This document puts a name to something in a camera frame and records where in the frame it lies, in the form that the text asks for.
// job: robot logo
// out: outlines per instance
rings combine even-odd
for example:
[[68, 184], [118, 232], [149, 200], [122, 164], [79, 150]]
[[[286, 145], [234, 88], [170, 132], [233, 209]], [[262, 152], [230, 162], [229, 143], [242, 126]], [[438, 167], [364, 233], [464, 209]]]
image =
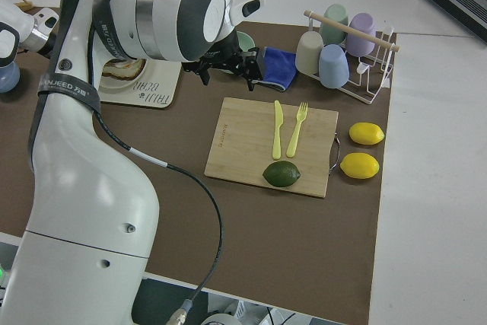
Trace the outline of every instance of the robot logo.
[[59, 70], [61, 70], [63, 72], [67, 72], [68, 70], [71, 70], [72, 69], [73, 63], [69, 59], [62, 59], [59, 62], [58, 67], [59, 67]]

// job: lime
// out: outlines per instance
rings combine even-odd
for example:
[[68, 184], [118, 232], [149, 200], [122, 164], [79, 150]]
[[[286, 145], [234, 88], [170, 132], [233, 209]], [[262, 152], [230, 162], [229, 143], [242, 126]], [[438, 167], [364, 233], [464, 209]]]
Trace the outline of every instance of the lime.
[[375, 145], [384, 140], [384, 131], [375, 123], [359, 122], [350, 127], [350, 138], [363, 145]]
[[340, 167], [343, 172], [351, 178], [368, 179], [372, 178], [379, 171], [380, 165], [375, 158], [364, 152], [352, 152], [346, 155]]
[[263, 172], [262, 176], [272, 186], [284, 187], [296, 183], [301, 173], [290, 161], [275, 161]]

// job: white cable sleeve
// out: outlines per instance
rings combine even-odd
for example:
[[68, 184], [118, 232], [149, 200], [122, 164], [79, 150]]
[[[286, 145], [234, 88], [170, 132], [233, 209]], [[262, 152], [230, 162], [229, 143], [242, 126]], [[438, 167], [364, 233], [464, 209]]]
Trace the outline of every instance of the white cable sleeve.
[[144, 159], [144, 160], [147, 160], [147, 161], [150, 161], [151, 163], [159, 165], [161, 167], [167, 167], [167, 162], [153, 158], [150, 155], [144, 154], [142, 151], [139, 151], [136, 148], [130, 148], [129, 152], [140, 157], [140, 158], [142, 158], [142, 159]]

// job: blue cloth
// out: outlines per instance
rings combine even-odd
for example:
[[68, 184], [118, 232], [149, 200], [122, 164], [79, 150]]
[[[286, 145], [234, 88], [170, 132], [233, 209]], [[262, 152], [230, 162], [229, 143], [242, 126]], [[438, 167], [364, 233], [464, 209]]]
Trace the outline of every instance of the blue cloth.
[[277, 91], [286, 91], [298, 72], [296, 54], [267, 46], [264, 63], [266, 64], [266, 74], [263, 81], [258, 81], [257, 84], [274, 88]]

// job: beige cup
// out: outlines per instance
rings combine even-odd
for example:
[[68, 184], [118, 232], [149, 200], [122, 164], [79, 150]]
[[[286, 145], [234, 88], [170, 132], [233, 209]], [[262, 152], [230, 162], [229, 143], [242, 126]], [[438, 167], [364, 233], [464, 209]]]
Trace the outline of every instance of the beige cup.
[[299, 39], [296, 49], [296, 69], [303, 74], [318, 73], [320, 53], [324, 47], [323, 38], [318, 32], [309, 30]]

